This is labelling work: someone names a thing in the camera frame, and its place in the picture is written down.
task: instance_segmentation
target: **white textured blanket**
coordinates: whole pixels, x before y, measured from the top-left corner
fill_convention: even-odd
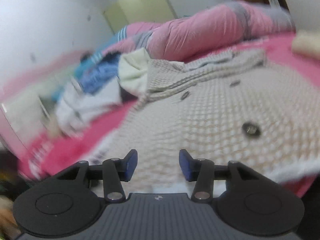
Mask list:
[[[138,151],[126,192],[185,183],[178,162],[182,148],[216,164],[239,160],[277,182],[298,179],[320,170],[319,109],[318,90],[295,71],[268,62],[262,50],[185,66],[151,60],[148,91],[107,157]],[[248,122],[260,135],[244,131]]]
[[[145,48],[122,54],[119,61],[118,77],[120,86],[130,94],[140,97],[147,90],[147,72],[151,60]],[[183,65],[183,62],[172,62]]]

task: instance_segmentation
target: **bed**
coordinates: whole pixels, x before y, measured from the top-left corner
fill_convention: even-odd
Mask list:
[[[291,52],[291,43],[294,37],[295,33],[270,35],[256,41],[241,42],[231,47],[203,53],[188,59],[188,61],[228,49],[263,48],[266,50],[269,59],[292,67],[311,80],[314,85],[320,86],[320,63],[294,55]],[[121,121],[134,104],[135,101],[128,102],[121,108],[101,116],[92,123],[91,127],[77,137],[59,138],[55,142],[50,142],[46,133],[42,133],[21,157],[21,172],[28,177],[40,178],[46,174],[55,174],[82,159],[88,160],[90,164],[101,163],[106,152],[108,152],[113,137],[116,136]],[[316,171],[314,173],[311,171],[310,176],[303,177],[298,181],[287,182],[284,186],[302,197],[315,178]],[[154,189],[156,193],[159,190],[163,191],[164,189]],[[183,192],[186,187],[185,185],[174,185],[171,189],[167,189],[169,192],[170,190]]]
[[[319,62],[292,54],[291,43],[295,33],[286,33],[284,31],[293,30],[292,24],[286,20],[280,20],[278,25],[276,25],[276,28],[274,28],[270,18],[265,15],[265,8],[261,9],[263,12],[261,13],[260,9],[255,9],[250,5],[241,3],[246,10],[250,11],[252,19],[258,17],[260,21],[262,20],[263,24],[267,26],[263,32],[267,30],[270,33],[280,32],[280,34],[261,37],[261,33],[263,32],[259,29],[259,25],[255,25],[254,22],[252,22],[250,23],[250,28],[252,28],[251,34],[256,32],[254,35],[260,36],[260,38],[253,41],[240,42],[244,38],[243,35],[248,35],[248,33],[247,29],[243,28],[244,25],[237,22],[237,16],[234,14],[235,10],[239,9],[238,5],[239,2],[236,2],[221,5],[220,7],[213,9],[215,14],[223,14],[225,18],[216,17],[215,14],[207,15],[208,13],[212,13],[210,10],[200,12],[195,17],[198,21],[203,21],[204,18],[208,19],[208,16],[212,16],[211,21],[209,21],[210,24],[223,26],[223,28],[220,28],[220,30],[216,30],[215,32],[215,37],[217,37],[219,44],[207,41],[205,43],[197,43],[196,46],[188,46],[187,49],[183,49],[182,44],[182,47],[179,47],[178,57],[173,54],[172,48],[174,48],[173,50],[178,48],[177,42],[179,40],[176,39],[176,37],[179,36],[179,34],[186,34],[186,37],[183,37],[184,41],[188,41],[188,38],[190,38],[190,40],[194,38],[188,36],[190,32],[192,33],[191,30],[198,26],[192,17],[174,20],[173,22],[157,26],[155,29],[152,29],[150,25],[146,25],[148,26],[147,32],[145,35],[139,34],[139,37],[143,37],[143,40],[150,38],[150,42],[139,44],[142,47],[143,45],[147,46],[147,49],[153,58],[183,60],[185,62],[191,62],[197,58],[205,57],[209,54],[217,54],[230,49],[243,50],[261,48],[266,51],[270,60],[290,66],[292,69],[297,70],[301,75],[309,79],[314,85],[320,86]],[[227,25],[221,24],[221,19],[230,17],[232,19],[231,21],[225,21],[228,22]],[[204,29],[199,33],[204,36],[210,35],[212,26],[203,26],[203,28]],[[233,36],[229,37],[230,39],[226,38],[228,28],[230,28],[230,30],[236,30],[236,32],[232,33]],[[157,32],[154,31],[154,33],[150,33],[150,30],[157,30]],[[168,30],[170,30],[170,34],[174,35],[173,39],[170,39],[170,37],[165,35],[168,33]],[[125,39],[114,45],[109,46],[109,44],[106,49],[100,49],[99,53],[103,52],[106,54],[114,50],[128,52],[128,50],[132,51],[138,49],[138,43],[135,43],[136,38],[137,36],[133,36],[131,39]],[[3,97],[3,115],[0,116],[0,118],[6,119],[9,121],[9,124],[11,124],[9,132],[12,132],[13,136],[10,137],[7,134],[6,138],[11,138],[11,142],[13,142],[11,145],[15,146],[14,150],[20,158],[20,172],[26,177],[41,179],[45,176],[56,174],[62,169],[83,159],[88,160],[90,164],[101,163],[108,155],[109,146],[117,136],[117,131],[121,126],[122,121],[127,116],[131,107],[135,105],[134,100],[126,102],[121,107],[100,116],[91,123],[90,127],[76,133],[74,136],[59,137],[54,141],[50,140],[47,133],[44,131],[41,122],[42,109],[38,103],[38,95],[39,93],[52,93],[56,89],[57,83],[61,83],[61,80],[68,79],[76,66],[76,62],[81,57],[81,53],[83,52],[76,52],[71,56],[69,55],[68,60],[64,60],[63,64],[60,61],[59,68],[50,66],[46,71],[38,73],[38,75],[36,75],[38,77],[37,80],[32,78],[25,80],[25,86],[23,87],[22,92],[16,87],[19,78],[9,82],[5,86],[11,93],[7,94],[7,97]],[[34,77],[35,75],[34,73],[29,73],[24,75],[24,77],[26,76]],[[33,114],[32,119],[30,119],[30,116],[25,117],[21,114],[26,111]],[[310,170],[307,177],[304,177],[302,174],[300,180],[291,181],[284,185],[301,197],[314,181],[317,172],[318,170]],[[186,183],[183,185],[172,185],[170,188],[153,187],[150,189],[150,191],[154,193],[160,191],[188,192],[189,190],[190,186]]]

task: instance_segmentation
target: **metal screw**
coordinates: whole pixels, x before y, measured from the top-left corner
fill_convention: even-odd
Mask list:
[[[161,200],[161,199],[163,199],[163,197],[162,197],[162,196],[160,196],[160,195],[155,196],[155,200]]]
[[[208,192],[200,191],[195,194],[196,199],[208,199],[210,194]]]
[[[111,192],[107,195],[107,198],[110,200],[119,200],[121,199],[123,196],[120,192]]]
[[[255,134],[256,133],[256,131],[257,131],[257,128],[256,127],[254,127],[254,126],[249,126],[248,128],[247,128],[247,133],[249,133],[249,134]]]

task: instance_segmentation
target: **beige cabinet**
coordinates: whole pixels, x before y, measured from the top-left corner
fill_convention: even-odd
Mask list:
[[[164,23],[176,18],[168,0],[118,0],[104,11],[114,33],[135,22]]]

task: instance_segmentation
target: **beige cushion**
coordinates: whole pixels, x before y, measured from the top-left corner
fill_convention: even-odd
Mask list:
[[[5,196],[0,196],[0,209],[12,209],[13,202]]]
[[[292,52],[320,60],[320,32],[298,32],[292,41]]]

